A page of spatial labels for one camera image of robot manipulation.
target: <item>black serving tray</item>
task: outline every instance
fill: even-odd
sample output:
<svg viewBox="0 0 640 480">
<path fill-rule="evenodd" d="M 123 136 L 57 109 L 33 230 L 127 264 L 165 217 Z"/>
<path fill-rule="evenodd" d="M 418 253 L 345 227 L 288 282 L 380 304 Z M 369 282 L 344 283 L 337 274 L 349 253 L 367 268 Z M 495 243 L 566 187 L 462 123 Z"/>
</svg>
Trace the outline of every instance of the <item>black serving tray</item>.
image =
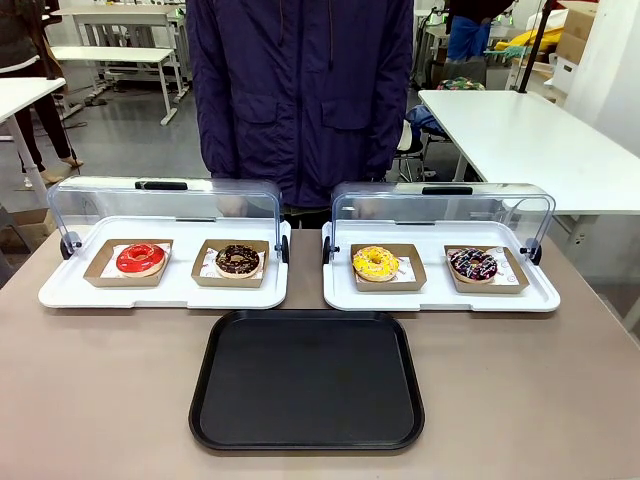
<svg viewBox="0 0 640 480">
<path fill-rule="evenodd" d="M 215 450 L 397 450 L 424 410 L 402 326 L 385 313 L 233 312 L 211 330 L 189 412 Z"/>
</svg>

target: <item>donut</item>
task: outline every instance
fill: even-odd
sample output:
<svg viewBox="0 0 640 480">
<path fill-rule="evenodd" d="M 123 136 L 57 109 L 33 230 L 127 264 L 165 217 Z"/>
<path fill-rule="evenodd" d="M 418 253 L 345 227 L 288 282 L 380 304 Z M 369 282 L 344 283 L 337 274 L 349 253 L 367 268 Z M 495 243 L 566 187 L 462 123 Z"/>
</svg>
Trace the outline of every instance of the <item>donut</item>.
<svg viewBox="0 0 640 480">
<path fill-rule="evenodd" d="M 496 259 L 478 248 L 463 248 L 448 257 L 454 275 L 465 283 L 489 283 L 498 273 Z"/>
<path fill-rule="evenodd" d="M 353 256 L 356 273 L 370 282 L 388 282 L 398 273 L 400 262 L 382 247 L 361 248 Z"/>
<path fill-rule="evenodd" d="M 216 255 L 216 270 L 225 278 L 249 278 L 259 267 L 260 255 L 246 245 L 227 245 Z"/>
<path fill-rule="evenodd" d="M 126 277 L 149 277 L 162 268 L 165 256 L 165 251 L 157 245 L 138 243 L 118 255 L 116 268 Z"/>
</svg>

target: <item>jacket pocket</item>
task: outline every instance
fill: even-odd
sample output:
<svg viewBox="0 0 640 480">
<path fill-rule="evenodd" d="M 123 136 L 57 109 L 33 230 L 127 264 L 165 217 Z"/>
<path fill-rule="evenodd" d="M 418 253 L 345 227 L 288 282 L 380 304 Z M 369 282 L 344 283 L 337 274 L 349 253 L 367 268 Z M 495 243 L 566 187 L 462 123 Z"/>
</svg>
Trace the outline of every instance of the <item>jacket pocket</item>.
<svg viewBox="0 0 640 480">
<path fill-rule="evenodd" d="M 371 124 L 369 100 L 322 102 L 321 154 L 317 169 L 324 188 L 361 180 Z"/>
<path fill-rule="evenodd" d="M 282 164 L 282 128 L 278 125 L 278 102 L 269 95 L 234 91 L 235 140 L 241 178 L 275 180 Z"/>
</svg>

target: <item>jacket zipper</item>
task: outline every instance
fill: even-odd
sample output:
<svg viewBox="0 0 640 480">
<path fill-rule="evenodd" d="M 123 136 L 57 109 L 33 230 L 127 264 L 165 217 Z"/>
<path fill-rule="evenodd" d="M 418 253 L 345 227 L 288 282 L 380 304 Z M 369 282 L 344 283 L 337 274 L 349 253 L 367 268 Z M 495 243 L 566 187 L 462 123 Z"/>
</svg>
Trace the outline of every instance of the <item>jacket zipper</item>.
<svg viewBox="0 0 640 480">
<path fill-rule="evenodd" d="M 296 116 L 297 116 L 297 157 L 296 165 L 296 203 L 300 204 L 300 190 L 302 189 L 302 42 L 304 41 L 304 0 L 298 4 L 298 51 L 296 65 Z"/>
</svg>

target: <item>shoe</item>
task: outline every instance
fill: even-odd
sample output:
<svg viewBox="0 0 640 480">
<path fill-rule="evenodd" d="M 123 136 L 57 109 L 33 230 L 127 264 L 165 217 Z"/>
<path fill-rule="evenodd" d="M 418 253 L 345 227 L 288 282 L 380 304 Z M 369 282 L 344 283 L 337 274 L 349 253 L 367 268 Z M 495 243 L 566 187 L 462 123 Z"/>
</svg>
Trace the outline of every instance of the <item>shoe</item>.
<svg viewBox="0 0 640 480">
<path fill-rule="evenodd" d="M 78 168 L 84 165 L 82 160 L 74 159 L 73 157 L 61 158 L 60 161 L 66 163 L 71 168 Z"/>
<path fill-rule="evenodd" d="M 64 180 L 64 177 L 49 173 L 47 170 L 40 172 L 40 176 L 42 177 L 42 180 L 44 180 L 44 183 L 58 183 Z"/>
</svg>

